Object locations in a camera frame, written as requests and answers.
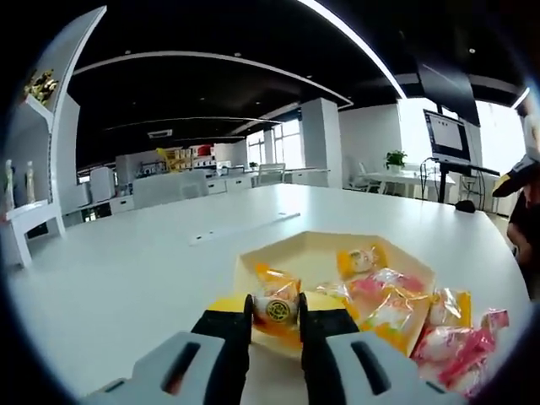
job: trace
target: monitor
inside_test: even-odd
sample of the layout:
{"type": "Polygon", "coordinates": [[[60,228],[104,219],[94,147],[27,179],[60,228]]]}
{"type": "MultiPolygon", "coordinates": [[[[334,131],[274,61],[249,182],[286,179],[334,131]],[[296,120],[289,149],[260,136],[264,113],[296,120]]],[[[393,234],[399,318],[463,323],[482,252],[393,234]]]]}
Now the monitor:
{"type": "Polygon", "coordinates": [[[433,157],[442,162],[470,164],[471,155],[463,122],[424,110],[433,157]]]}
{"type": "Polygon", "coordinates": [[[457,64],[417,47],[413,48],[413,55],[425,97],[480,127],[473,87],[457,64]]]}

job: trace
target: yellow candy wrapper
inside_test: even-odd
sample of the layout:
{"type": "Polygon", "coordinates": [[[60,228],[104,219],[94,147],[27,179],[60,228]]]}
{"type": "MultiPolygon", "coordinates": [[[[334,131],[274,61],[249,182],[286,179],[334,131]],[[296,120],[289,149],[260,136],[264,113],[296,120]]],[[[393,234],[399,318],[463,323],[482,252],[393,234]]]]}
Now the yellow candy wrapper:
{"type": "Polygon", "coordinates": [[[398,289],[388,289],[388,296],[381,305],[359,326],[360,331],[373,331],[394,348],[408,355],[408,345],[413,329],[414,307],[427,295],[408,298],[398,289]]]}
{"type": "Polygon", "coordinates": [[[432,327],[471,327],[471,294],[468,291],[436,289],[431,299],[428,323],[432,327]]]}
{"type": "Polygon", "coordinates": [[[344,283],[324,283],[318,285],[315,288],[315,291],[317,293],[329,295],[336,300],[339,300],[345,306],[348,314],[351,315],[351,318],[353,318],[353,321],[355,323],[359,322],[360,312],[358,308],[354,305],[354,301],[351,298],[344,283]]]}
{"type": "Polygon", "coordinates": [[[386,255],[381,246],[374,244],[369,250],[338,251],[337,270],[343,281],[358,274],[386,267],[386,255]]]}
{"type": "Polygon", "coordinates": [[[253,294],[253,327],[282,338],[289,346],[301,347],[297,322],[300,280],[266,264],[257,265],[256,274],[262,287],[253,294]]]}

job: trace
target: ceiling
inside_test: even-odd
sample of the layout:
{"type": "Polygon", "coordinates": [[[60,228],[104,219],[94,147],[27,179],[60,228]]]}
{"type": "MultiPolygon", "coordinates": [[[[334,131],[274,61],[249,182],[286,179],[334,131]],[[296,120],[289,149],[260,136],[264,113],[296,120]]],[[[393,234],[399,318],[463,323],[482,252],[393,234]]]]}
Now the ceiling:
{"type": "MultiPolygon", "coordinates": [[[[450,2],[447,13],[442,5],[419,0],[320,3],[368,42],[394,75],[415,72],[408,54],[415,43],[458,62],[467,73],[521,86],[493,33],[481,20],[463,18],[470,13],[463,12],[467,2],[450,2]]],[[[289,117],[295,116],[297,105],[318,97],[341,108],[396,99],[390,86],[366,88],[365,82],[383,78],[380,70],[296,0],[115,2],[90,36],[75,73],[68,92],[81,105],[78,168],[156,147],[234,142],[265,125],[237,131],[251,119],[286,105],[289,117]],[[112,58],[120,60],[92,68],[112,58]],[[173,137],[146,135],[163,129],[173,129],[173,137]]],[[[403,89],[408,96],[422,95],[419,84],[403,89]]],[[[504,104],[515,98],[496,89],[473,90],[477,98],[504,104]]]]}

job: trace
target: window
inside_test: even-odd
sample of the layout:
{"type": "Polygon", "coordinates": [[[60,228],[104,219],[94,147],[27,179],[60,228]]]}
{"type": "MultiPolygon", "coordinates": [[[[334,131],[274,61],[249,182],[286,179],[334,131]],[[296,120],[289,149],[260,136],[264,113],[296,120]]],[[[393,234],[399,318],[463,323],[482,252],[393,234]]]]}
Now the window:
{"type": "MultiPolygon", "coordinates": [[[[424,110],[437,112],[437,105],[428,99],[401,99],[397,102],[399,111],[399,129],[402,139],[402,150],[407,154],[409,164],[420,164],[431,156],[428,127],[425,123],[424,110]]],[[[458,118],[457,114],[442,109],[445,116],[458,118]]]]}
{"type": "Polygon", "coordinates": [[[273,128],[273,147],[276,163],[285,163],[287,169],[304,167],[298,120],[288,121],[273,128]]]}
{"type": "Polygon", "coordinates": [[[477,101],[480,118],[482,166],[508,172],[525,154],[525,138],[516,110],[477,101]]]}
{"type": "Polygon", "coordinates": [[[248,163],[265,164],[266,156],[264,152],[264,133],[262,131],[248,135],[247,141],[247,160],[248,163]]]}

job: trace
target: snack package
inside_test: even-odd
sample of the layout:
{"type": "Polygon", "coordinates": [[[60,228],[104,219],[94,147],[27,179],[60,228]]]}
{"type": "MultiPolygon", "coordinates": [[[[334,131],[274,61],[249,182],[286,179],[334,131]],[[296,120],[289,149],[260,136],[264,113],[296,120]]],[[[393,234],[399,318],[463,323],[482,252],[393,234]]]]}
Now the snack package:
{"type": "Polygon", "coordinates": [[[315,291],[317,293],[329,295],[335,298],[336,300],[339,300],[343,305],[345,305],[345,308],[347,309],[348,314],[351,315],[351,318],[353,318],[353,321],[355,323],[359,322],[359,318],[360,318],[359,310],[354,305],[353,299],[348,293],[348,290],[345,284],[324,283],[324,284],[318,285],[315,288],[315,291]]]}
{"type": "Polygon", "coordinates": [[[420,296],[424,291],[424,284],[418,278],[387,267],[370,274],[367,278],[351,280],[347,287],[353,298],[362,295],[373,300],[385,296],[388,288],[400,289],[410,298],[420,296]]]}
{"type": "Polygon", "coordinates": [[[379,338],[408,355],[409,333],[414,314],[413,302],[414,300],[405,297],[399,290],[391,289],[382,304],[359,326],[360,331],[373,331],[379,338]]]}
{"type": "Polygon", "coordinates": [[[256,266],[256,274],[262,287],[253,294],[253,326],[291,346],[301,346],[297,322],[300,280],[265,264],[256,266]]]}
{"type": "Polygon", "coordinates": [[[376,243],[367,251],[339,251],[336,258],[337,270],[342,280],[387,266],[385,252],[376,243]]]}
{"type": "Polygon", "coordinates": [[[506,310],[489,310],[479,329],[428,327],[412,358],[423,378],[472,397],[486,380],[485,365],[495,351],[497,332],[508,325],[506,310]]]}
{"type": "Polygon", "coordinates": [[[471,327],[471,294],[467,291],[436,289],[428,324],[432,327],[471,327]]]}

